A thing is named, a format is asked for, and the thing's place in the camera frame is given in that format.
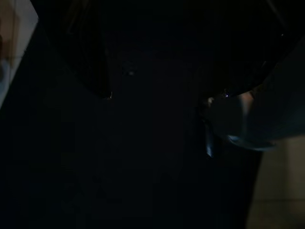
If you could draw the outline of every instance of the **tile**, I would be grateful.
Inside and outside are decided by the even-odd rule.
[[[0,35],[3,46],[0,58],[8,58],[13,43],[13,25],[14,25],[14,3],[15,0],[0,0]]]
[[[22,57],[17,57],[17,58],[12,58],[10,61],[11,63],[13,63],[11,70],[10,70],[10,83],[12,83],[13,79],[15,78],[15,75],[16,75],[18,67],[21,63],[21,60],[22,60]]]
[[[305,199],[305,137],[278,143],[264,154],[256,181],[254,200]]]
[[[305,228],[305,201],[253,203],[247,229]]]
[[[0,109],[10,87],[10,63],[6,59],[0,60]]]
[[[22,57],[38,22],[30,0],[16,0],[13,44],[10,57]]]

